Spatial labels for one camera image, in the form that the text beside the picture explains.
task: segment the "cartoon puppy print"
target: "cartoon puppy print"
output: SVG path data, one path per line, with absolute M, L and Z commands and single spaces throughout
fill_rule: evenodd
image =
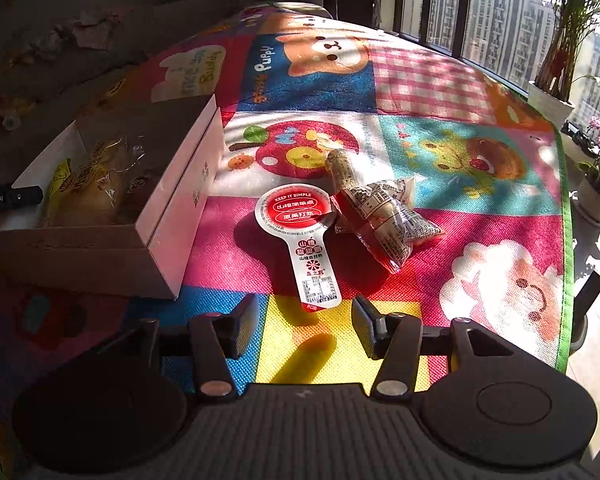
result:
M 448 319 L 471 317 L 536 356 L 557 341 L 562 276 L 555 267 L 541 272 L 524 246 L 503 240 L 467 244 L 451 269 L 440 290 Z
M 258 34 L 293 34 L 313 30 L 339 30 L 348 32 L 372 32 L 370 28 L 353 23 L 338 22 L 320 16 L 296 12 L 275 12 L 267 17 Z
M 369 62 L 366 45 L 358 38 L 334 30 L 318 30 L 278 36 L 291 62 L 288 74 L 303 76 L 316 72 L 353 74 Z

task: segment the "pink gingham pattern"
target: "pink gingham pattern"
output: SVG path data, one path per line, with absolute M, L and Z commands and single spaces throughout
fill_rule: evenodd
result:
M 378 113 L 495 124 L 475 69 L 417 46 L 375 45 L 371 59 Z

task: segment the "lollipop-shaped packet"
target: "lollipop-shaped packet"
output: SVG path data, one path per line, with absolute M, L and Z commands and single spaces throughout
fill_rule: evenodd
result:
M 288 184 L 265 193 L 256 204 L 256 220 L 289 247 L 302 307 L 309 312 L 342 302 L 322 236 L 333 222 L 329 195 L 307 184 Z

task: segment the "green plant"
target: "green plant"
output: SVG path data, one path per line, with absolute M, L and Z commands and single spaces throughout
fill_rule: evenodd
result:
M 573 70 L 582 41 L 600 27 L 600 0 L 552 0 L 556 15 L 554 36 L 535 85 L 569 101 Z

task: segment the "play mat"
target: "play mat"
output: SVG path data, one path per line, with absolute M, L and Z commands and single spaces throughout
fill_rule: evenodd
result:
M 155 317 L 182 324 L 254 292 L 260 322 L 230 362 L 236 383 L 360 382 L 367 359 L 351 300 L 425 324 L 471 317 L 560 370 L 568 357 L 571 219 L 560 137 L 515 94 L 457 60 L 381 31 L 276 6 L 244 10 L 150 59 L 83 113 L 215 92 L 227 149 L 177 301 L 10 283 L 0 273 L 0 418 L 24 384 L 115 332 Z M 321 146 L 360 154 L 368 180 L 416 179 L 415 205 L 447 232 L 398 274 L 352 234 L 324 239 L 344 300 L 302 310 L 285 243 L 256 223 L 264 192 L 303 181 L 331 192 Z M 190 360 L 169 358 L 184 388 Z M 422 357 L 419 389 L 445 374 Z

